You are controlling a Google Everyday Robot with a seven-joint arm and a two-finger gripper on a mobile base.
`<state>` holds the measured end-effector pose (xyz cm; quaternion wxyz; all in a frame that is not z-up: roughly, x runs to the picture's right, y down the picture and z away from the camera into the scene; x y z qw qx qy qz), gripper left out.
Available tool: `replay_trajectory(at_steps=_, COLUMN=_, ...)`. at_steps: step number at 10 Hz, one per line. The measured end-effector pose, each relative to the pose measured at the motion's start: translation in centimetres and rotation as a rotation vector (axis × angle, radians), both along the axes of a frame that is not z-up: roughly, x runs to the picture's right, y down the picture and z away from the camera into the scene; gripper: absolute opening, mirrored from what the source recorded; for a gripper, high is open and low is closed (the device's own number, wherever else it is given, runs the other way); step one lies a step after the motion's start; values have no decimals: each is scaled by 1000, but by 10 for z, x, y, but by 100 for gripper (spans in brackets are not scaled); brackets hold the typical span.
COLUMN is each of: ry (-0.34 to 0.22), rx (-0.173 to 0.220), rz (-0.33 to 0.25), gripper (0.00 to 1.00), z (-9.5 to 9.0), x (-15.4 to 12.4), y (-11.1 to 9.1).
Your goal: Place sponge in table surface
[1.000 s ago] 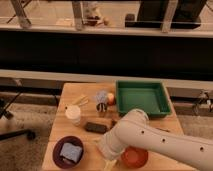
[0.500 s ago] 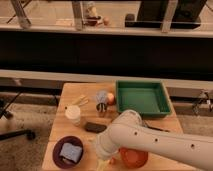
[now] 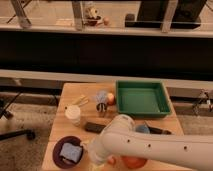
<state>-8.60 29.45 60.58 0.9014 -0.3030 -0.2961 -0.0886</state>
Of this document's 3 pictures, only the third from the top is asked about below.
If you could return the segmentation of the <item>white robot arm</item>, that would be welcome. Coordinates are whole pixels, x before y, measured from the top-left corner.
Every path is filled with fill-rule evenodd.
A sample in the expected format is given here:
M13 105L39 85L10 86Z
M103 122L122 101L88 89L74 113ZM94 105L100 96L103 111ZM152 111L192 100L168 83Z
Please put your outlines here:
M118 115L88 144L90 160L101 165L111 155L133 156L199 171L213 170L213 136L139 133L128 115Z

